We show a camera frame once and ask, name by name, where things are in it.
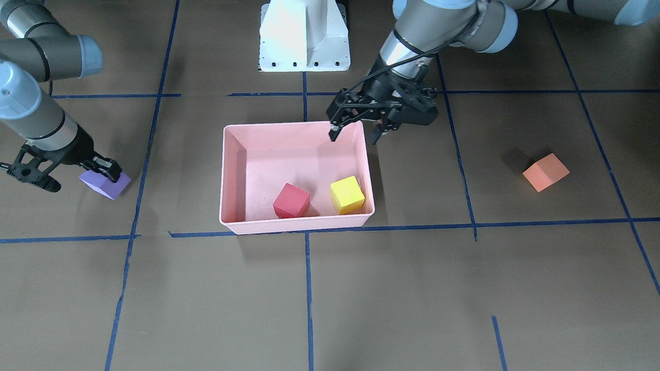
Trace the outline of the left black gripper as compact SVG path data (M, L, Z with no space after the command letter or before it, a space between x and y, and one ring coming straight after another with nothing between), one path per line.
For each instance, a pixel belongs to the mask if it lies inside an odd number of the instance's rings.
M438 117L436 88L428 86L424 78L429 59L413 61L413 78L401 77L394 69L384 70L386 64L378 57L368 78L359 91L340 89L327 109L331 128L330 141L335 142L342 130L358 120L377 121L369 142L375 145L390 131L398 131L400 124L430 125Z

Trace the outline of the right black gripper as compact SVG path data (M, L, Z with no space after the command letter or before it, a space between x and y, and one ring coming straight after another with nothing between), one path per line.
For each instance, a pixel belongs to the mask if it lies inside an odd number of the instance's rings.
M51 193L61 190L59 181L50 175L60 165L80 166L101 174L111 183L117 183L122 173L115 160L96 155L92 137L80 126L73 141L61 149L42 150L25 143L13 163L1 163L7 175Z

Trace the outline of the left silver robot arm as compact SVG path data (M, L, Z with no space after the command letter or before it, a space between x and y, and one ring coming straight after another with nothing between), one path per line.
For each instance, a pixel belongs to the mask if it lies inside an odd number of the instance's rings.
M341 89L327 109L336 141L349 124L375 122L371 143L403 124L430 125L438 90L424 82L432 57L448 46L492 54L518 31L521 10L557 10L637 26L658 15L658 1L394 1L393 30L369 73Z

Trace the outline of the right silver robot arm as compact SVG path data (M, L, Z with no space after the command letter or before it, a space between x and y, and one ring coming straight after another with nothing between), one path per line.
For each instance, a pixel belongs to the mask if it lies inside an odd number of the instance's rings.
M1 118L25 139L9 176L47 192L59 192L51 172L59 165L80 166L80 179L92 190L115 199L130 177L113 159L94 149L92 137L40 84L82 78L102 70L94 38L72 35L40 1L2 1L2 26L14 39L2 41Z

